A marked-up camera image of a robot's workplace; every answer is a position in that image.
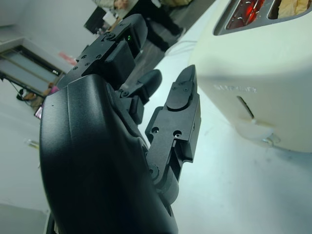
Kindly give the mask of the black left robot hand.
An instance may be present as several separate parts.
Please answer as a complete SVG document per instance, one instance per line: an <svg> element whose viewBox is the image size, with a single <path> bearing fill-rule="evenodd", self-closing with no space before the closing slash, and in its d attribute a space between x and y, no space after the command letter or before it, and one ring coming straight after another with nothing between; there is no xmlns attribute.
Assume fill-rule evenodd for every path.
<svg viewBox="0 0 312 234"><path fill-rule="evenodd" d="M39 158L48 234L178 233L171 205L201 124L196 70L179 74L142 135L144 105L161 72L122 85L146 38L142 15L127 17L87 47L45 98Z"/></svg>

